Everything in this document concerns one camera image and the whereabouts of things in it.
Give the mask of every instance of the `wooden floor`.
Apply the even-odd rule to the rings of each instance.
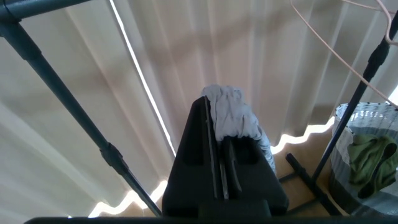
[[[274,155],[275,163],[277,166],[278,177],[285,176],[293,169],[290,164],[285,160],[287,153],[292,153],[295,158],[301,163],[307,172],[312,175],[319,160],[331,138],[331,130],[321,134],[311,134],[309,139],[302,144],[287,144],[284,149],[278,154]],[[328,178],[330,173],[330,162],[328,162],[318,179],[319,186],[327,193]],[[292,179],[283,184],[283,188],[289,197],[289,209],[292,209],[304,202],[314,198],[311,191],[301,181],[300,178]],[[301,217],[324,217],[328,216],[327,211],[320,205],[320,203],[301,211],[297,216]],[[135,203],[131,204],[124,212],[117,215],[119,217],[151,217],[154,214],[149,209],[140,209]]]

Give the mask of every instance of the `gray cloth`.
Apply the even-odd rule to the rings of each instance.
[[[244,103],[242,90],[233,86],[210,85],[204,87],[201,95],[207,96],[210,100],[210,114],[216,140],[221,142],[225,136],[250,137],[256,140],[276,174],[268,137],[260,127],[259,120],[251,107]]]

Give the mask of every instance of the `green cloth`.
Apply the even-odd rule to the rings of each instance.
[[[359,198],[370,197],[396,181],[397,144],[389,136],[355,135],[348,155],[349,182],[358,190]]]

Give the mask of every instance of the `cable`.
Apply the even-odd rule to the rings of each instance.
[[[293,0],[290,0],[290,5],[293,7],[294,11],[298,14],[298,16],[301,18],[301,20],[303,20],[303,22],[305,23],[305,25],[307,25],[307,27],[316,35],[316,37],[318,37],[321,42],[341,61],[343,62],[344,65],[346,65],[348,67],[349,70],[352,71],[353,74],[355,74],[363,83],[365,83],[368,87],[370,87],[372,90],[374,90],[379,96],[381,96],[381,98],[385,99],[388,103],[390,103],[391,105],[393,105],[395,108],[398,109],[398,106],[393,103],[391,100],[388,99],[388,97],[386,97],[383,93],[381,93],[377,88],[375,88],[374,86],[372,86],[368,81],[366,81],[366,79],[364,79],[362,77],[362,75],[360,75],[355,69],[353,69],[350,65],[348,65],[348,63],[346,61],[344,61],[344,59],[342,59],[320,36],[319,34],[311,27],[311,25],[304,19],[304,17],[300,14],[300,12],[297,10],[297,8],[294,6],[293,4]]]
[[[364,7],[364,8],[366,8],[366,9],[373,9],[373,10],[376,10],[376,11],[383,12],[383,9],[378,8],[378,7],[367,6],[367,5],[360,4],[360,3],[356,3],[356,2],[353,2],[353,1],[349,1],[349,0],[342,0],[342,1],[343,1],[343,2],[347,2],[347,3],[350,3],[350,4],[354,4],[354,5],[356,5],[356,6],[361,6],[361,7]],[[394,15],[396,12],[388,11],[388,13]]]
[[[384,12],[384,15],[386,16],[387,19],[387,29],[386,29],[386,34],[384,36],[384,39],[387,41],[387,43],[391,44],[391,45],[395,45],[398,46],[398,42],[394,42],[390,39],[390,30],[391,30],[391,16],[389,14],[389,11],[387,10],[387,8],[385,7],[385,5],[383,4],[383,2],[381,2],[381,0],[376,0],[376,2],[380,5],[381,9]]]

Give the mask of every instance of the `striped basket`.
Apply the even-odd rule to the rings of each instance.
[[[333,133],[340,122],[347,104],[336,109]],[[355,134],[388,135],[398,142],[398,111],[388,104],[360,103],[348,121],[331,154],[329,190],[336,203],[351,215],[398,215],[398,183],[394,183],[376,195],[360,199],[349,184],[349,156],[347,147]]]

